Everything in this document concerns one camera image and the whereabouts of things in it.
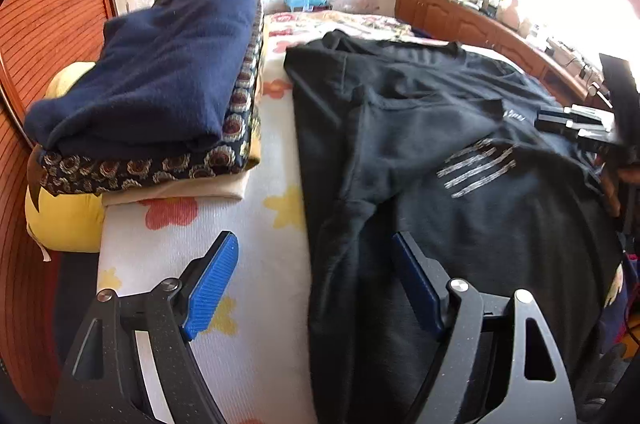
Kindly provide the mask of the person's right hand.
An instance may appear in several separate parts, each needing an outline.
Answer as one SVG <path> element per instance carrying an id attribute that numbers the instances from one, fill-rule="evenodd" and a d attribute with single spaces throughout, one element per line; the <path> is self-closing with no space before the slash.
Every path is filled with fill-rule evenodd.
<path id="1" fill-rule="evenodd" d="M 620 184 L 639 185 L 640 167 L 639 164 L 633 164 L 627 167 L 616 167 L 609 165 L 608 161 L 597 156 L 597 166 L 600 167 L 600 182 L 604 191 L 606 203 L 608 203 L 608 213 L 613 217 L 620 215 L 620 196 L 618 189 Z"/>

